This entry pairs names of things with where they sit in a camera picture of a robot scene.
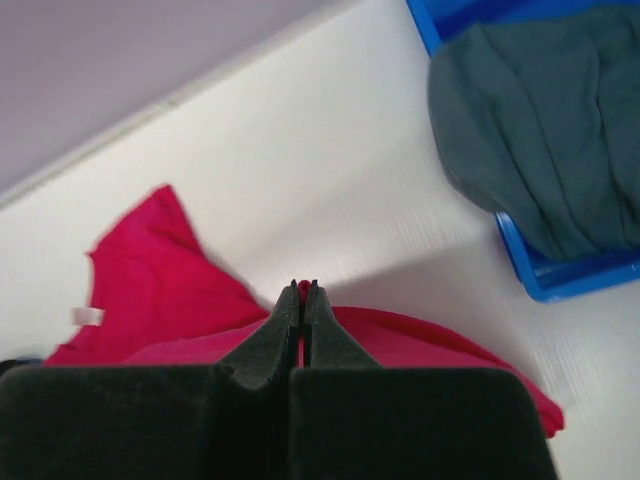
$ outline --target red cloth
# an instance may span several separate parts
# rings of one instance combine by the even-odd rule
[[[100,326],[84,326],[45,365],[212,363],[268,316],[238,281],[209,263],[169,186],[126,215],[90,254],[90,306]],[[395,313],[336,307],[342,326],[386,367],[509,370],[533,397],[547,436],[564,428],[560,408],[495,355],[444,327]]]

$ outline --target folded garment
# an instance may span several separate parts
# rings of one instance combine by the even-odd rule
[[[90,306],[104,310],[102,323],[81,327],[45,365],[214,363],[268,316],[240,282],[206,259],[171,187],[121,219],[90,256]],[[564,428],[561,409],[531,381],[461,335],[395,313],[353,307],[334,313],[386,367],[511,371],[529,390],[546,434]]]
[[[476,25],[435,55],[450,181],[555,260],[640,247],[640,8]]]

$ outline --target white table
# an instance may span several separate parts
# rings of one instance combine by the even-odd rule
[[[318,278],[337,304],[394,310],[491,349],[559,402],[565,479],[640,469],[640,284],[534,303],[492,217],[446,182],[428,61],[404,2],[316,19],[0,211],[0,354],[46,354],[91,282],[83,252],[154,186],[261,301]]]

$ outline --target white surface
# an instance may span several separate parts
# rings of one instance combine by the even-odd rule
[[[526,296],[492,218],[441,173],[427,68],[404,2],[360,2],[1,211],[2,356],[72,333],[82,252],[170,182],[212,258],[264,301],[317,277],[335,303],[451,327],[562,405],[564,479],[636,478],[640,283]]]
[[[335,1],[0,1],[0,199]]]

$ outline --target white label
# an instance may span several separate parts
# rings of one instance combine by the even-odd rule
[[[92,307],[78,307],[73,309],[73,324],[78,327],[84,325],[102,325],[104,310]]]

